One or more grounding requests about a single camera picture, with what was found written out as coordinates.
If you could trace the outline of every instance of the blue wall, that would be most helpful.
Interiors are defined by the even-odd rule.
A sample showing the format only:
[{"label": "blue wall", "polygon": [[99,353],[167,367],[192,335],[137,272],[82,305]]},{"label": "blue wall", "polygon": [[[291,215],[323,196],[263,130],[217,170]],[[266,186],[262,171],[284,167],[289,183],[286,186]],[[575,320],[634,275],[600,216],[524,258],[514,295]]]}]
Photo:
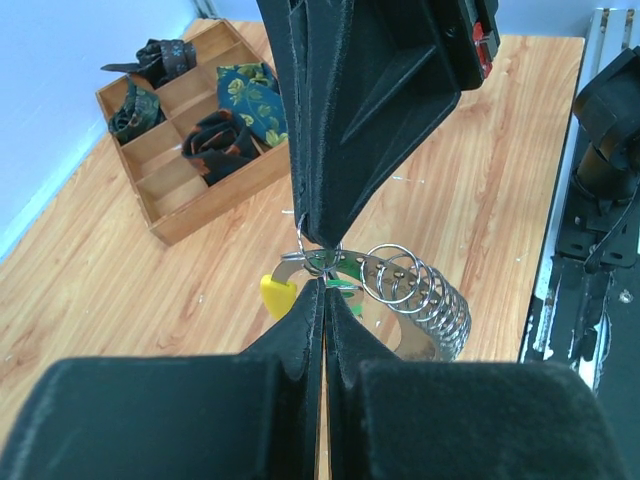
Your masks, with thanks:
[{"label": "blue wall", "polygon": [[2,2],[0,261],[105,132],[95,91],[118,75],[100,67],[194,18],[189,0]]},{"label": "blue wall", "polygon": [[[212,0],[221,17],[258,20],[256,0]],[[599,7],[640,8],[640,0],[499,0],[502,33],[584,36]]]}]

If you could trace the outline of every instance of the keychain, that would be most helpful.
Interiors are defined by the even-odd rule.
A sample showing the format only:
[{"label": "keychain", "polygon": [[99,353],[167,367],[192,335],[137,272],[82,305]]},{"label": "keychain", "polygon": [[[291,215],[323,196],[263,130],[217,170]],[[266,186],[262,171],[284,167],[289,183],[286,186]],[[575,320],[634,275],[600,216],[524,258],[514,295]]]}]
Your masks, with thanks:
[{"label": "keychain", "polygon": [[[327,288],[338,288],[355,316],[362,315],[364,292],[391,309],[402,333],[396,354],[403,359],[453,361],[464,348],[471,330],[469,305],[438,270],[408,249],[383,244],[364,254],[344,250],[340,244],[335,251],[307,251],[300,225],[298,246],[298,252],[283,255],[273,274],[260,282],[263,302],[277,320],[296,299],[297,286],[290,278],[306,270],[313,277],[324,277]],[[377,257],[383,249],[398,253],[386,259]],[[398,265],[401,259],[411,260],[412,265]],[[341,280],[338,274],[360,285]]]}]

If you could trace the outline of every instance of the yellow tag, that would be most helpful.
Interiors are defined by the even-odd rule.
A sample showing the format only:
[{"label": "yellow tag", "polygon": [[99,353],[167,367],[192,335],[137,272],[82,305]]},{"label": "yellow tag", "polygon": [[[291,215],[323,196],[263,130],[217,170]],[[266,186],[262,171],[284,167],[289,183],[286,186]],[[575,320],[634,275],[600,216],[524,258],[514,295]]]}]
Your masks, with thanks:
[{"label": "yellow tag", "polygon": [[280,320],[284,317],[296,302],[298,286],[287,282],[286,285],[273,280],[271,275],[265,275],[260,280],[260,294],[264,306],[273,318]]}]

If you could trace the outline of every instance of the black patterned tie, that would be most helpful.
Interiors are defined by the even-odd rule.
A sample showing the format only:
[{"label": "black patterned tie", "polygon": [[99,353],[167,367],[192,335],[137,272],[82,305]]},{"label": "black patterned tie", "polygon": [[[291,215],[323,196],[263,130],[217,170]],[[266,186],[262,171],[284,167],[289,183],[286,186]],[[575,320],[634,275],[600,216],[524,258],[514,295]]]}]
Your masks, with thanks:
[{"label": "black patterned tie", "polygon": [[196,66],[196,49],[182,40],[149,40],[136,53],[138,63],[111,63],[107,72],[137,73],[159,88]]}]

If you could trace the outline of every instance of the black velvet pad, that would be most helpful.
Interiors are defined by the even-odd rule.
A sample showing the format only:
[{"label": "black velvet pad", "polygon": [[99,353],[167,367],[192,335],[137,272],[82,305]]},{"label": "black velvet pad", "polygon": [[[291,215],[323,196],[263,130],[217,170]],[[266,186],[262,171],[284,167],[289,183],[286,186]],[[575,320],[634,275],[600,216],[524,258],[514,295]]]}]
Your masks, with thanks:
[{"label": "black velvet pad", "polygon": [[595,397],[566,367],[371,361],[361,371],[366,478],[630,478]]},{"label": "black velvet pad", "polygon": [[461,88],[429,2],[258,4],[287,114],[296,221],[335,247]]}]

